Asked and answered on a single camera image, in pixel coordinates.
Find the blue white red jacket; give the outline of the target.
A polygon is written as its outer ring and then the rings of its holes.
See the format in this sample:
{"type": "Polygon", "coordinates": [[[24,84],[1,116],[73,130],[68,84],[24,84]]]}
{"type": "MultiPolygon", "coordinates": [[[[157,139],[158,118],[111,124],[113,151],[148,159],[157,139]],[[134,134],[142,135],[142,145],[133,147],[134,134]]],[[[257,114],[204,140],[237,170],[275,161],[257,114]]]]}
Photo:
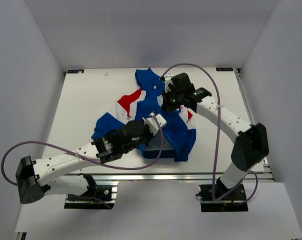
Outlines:
{"type": "Polygon", "coordinates": [[[162,92],[165,84],[152,69],[135,71],[138,89],[129,95],[123,95],[96,122],[92,139],[98,139],[111,130],[122,127],[129,121],[154,121],[150,116],[162,117],[166,125],[162,133],[156,135],[152,143],[138,146],[145,159],[157,156],[162,159],[174,159],[186,162],[196,141],[195,117],[191,110],[183,105],[171,112],[164,111],[162,92]]]}

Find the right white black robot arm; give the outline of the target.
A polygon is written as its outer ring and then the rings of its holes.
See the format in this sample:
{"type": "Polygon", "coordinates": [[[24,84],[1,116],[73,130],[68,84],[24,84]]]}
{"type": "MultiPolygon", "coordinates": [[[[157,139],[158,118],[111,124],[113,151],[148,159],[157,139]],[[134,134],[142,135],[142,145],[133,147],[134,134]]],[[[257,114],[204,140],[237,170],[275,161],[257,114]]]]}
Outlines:
{"type": "Polygon", "coordinates": [[[218,103],[205,88],[194,87],[188,74],[164,75],[163,108],[172,111],[183,105],[215,124],[234,144],[231,164],[217,179],[217,195],[229,199],[235,193],[235,186],[245,175],[269,154],[266,127],[250,124],[237,117],[218,103]]]}

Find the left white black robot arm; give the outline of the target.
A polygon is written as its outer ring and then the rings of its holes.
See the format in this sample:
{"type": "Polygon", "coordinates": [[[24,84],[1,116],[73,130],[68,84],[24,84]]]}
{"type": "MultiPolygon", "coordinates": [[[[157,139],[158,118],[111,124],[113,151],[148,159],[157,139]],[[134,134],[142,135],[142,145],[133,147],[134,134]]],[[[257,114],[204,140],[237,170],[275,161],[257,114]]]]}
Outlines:
{"type": "Polygon", "coordinates": [[[68,174],[120,159],[161,134],[162,126],[154,117],[132,120],[70,153],[38,160],[32,160],[30,156],[22,158],[16,171],[21,204],[34,203],[52,194],[97,200],[98,187],[91,175],[81,173],[77,177],[70,177],[68,174]]]}

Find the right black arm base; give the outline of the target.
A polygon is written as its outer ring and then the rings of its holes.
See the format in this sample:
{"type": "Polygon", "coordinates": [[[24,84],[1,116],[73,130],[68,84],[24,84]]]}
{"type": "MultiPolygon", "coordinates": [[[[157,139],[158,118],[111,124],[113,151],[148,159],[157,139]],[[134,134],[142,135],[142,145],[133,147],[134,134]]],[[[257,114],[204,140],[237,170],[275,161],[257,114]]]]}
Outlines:
{"type": "Polygon", "coordinates": [[[197,193],[195,197],[200,201],[200,207],[203,213],[248,212],[247,203],[242,203],[246,200],[246,192],[243,184],[240,184],[221,200],[213,199],[212,185],[199,185],[199,193],[197,193]]]}

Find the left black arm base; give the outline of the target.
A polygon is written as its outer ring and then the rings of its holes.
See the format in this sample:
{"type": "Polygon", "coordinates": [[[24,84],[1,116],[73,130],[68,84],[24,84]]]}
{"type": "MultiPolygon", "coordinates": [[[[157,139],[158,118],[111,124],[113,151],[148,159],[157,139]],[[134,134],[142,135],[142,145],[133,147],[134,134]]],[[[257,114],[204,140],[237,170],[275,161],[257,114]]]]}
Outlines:
{"type": "Polygon", "coordinates": [[[86,191],[81,195],[67,195],[65,209],[111,210],[115,203],[114,185],[97,184],[91,175],[82,174],[88,182],[86,191]]]}

